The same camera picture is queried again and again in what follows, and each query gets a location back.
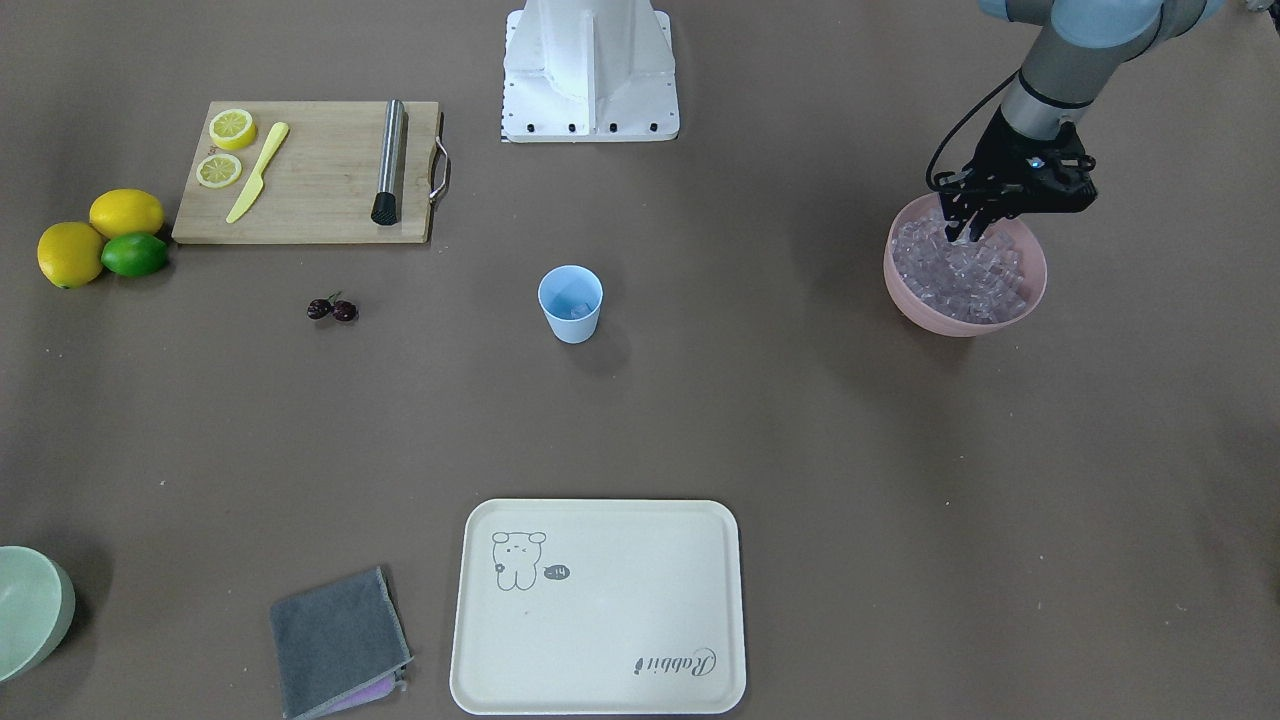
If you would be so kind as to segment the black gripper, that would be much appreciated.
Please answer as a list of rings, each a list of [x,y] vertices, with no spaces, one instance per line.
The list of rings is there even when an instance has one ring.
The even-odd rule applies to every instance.
[[[1073,122],[1051,138],[1033,138],[997,110],[972,160],[959,173],[934,176],[946,240],[978,243],[1000,219],[1025,213],[1084,211],[1098,196],[1094,167]]]

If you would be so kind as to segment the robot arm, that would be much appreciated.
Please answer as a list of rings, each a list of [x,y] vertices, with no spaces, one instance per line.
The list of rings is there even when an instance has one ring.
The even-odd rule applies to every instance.
[[[1221,1],[982,1],[998,19],[1039,27],[973,156],[959,172],[927,170],[950,242],[975,242],[1001,219],[1084,211],[1096,160],[1078,124],[1124,63],[1211,18]]]

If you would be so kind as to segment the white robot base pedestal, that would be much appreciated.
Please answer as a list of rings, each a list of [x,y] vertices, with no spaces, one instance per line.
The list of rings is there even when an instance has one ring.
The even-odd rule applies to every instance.
[[[652,3],[527,1],[504,31],[502,141],[678,137],[672,23]]]

